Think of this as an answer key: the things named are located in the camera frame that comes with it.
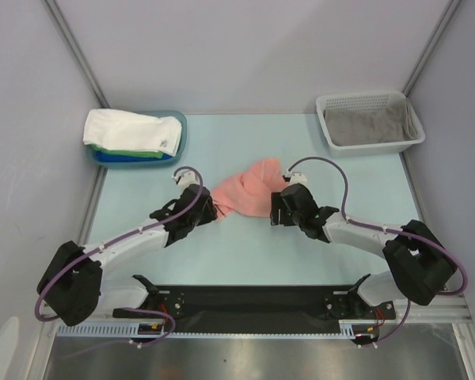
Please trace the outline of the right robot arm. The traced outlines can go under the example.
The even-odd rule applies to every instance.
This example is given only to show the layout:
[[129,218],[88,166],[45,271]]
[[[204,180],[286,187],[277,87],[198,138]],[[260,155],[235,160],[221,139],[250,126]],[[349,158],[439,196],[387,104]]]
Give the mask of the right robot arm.
[[319,207],[302,184],[273,192],[271,204],[273,226],[297,226],[313,240],[349,245],[385,260],[387,271],[363,276],[349,291],[348,307],[356,317],[369,317],[377,306],[399,299],[427,306],[456,272],[456,263],[422,222],[412,220],[397,231],[366,228],[336,207]]

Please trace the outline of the pink towel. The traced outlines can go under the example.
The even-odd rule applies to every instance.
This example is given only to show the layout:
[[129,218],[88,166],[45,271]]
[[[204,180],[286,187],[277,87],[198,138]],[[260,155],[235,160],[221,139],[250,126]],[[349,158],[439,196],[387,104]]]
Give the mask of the pink towel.
[[233,212],[268,218],[272,210],[271,194],[287,187],[282,174],[279,160],[266,158],[223,180],[211,191],[217,219],[224,219]]

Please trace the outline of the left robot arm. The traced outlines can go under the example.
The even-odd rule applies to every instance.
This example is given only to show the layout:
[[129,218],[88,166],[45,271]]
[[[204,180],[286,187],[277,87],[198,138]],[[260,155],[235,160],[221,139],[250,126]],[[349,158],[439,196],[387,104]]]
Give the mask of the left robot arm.
[[40,306],[46,303],[54,318],[68,326],[82,323],[94,313],[132,308],[149,317],[158,309],[153,284],[140,275],[121,283],[110,274],[136,257],[164,249],[186,238],[197,226],[217,219],[210,191],[190,184],[178,199],[150,214],[148,220],[99,245],[79,246],[73,241],[56,251],[36,291],[36,318],[46,321]]

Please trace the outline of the grey towel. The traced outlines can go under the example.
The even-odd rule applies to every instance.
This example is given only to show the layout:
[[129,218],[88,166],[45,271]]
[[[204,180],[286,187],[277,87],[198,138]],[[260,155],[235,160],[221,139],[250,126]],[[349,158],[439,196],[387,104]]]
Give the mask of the grey towel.
[[337,146],[399,143],[416,138],[409,101],[374,112],[327,109],[325,123]]

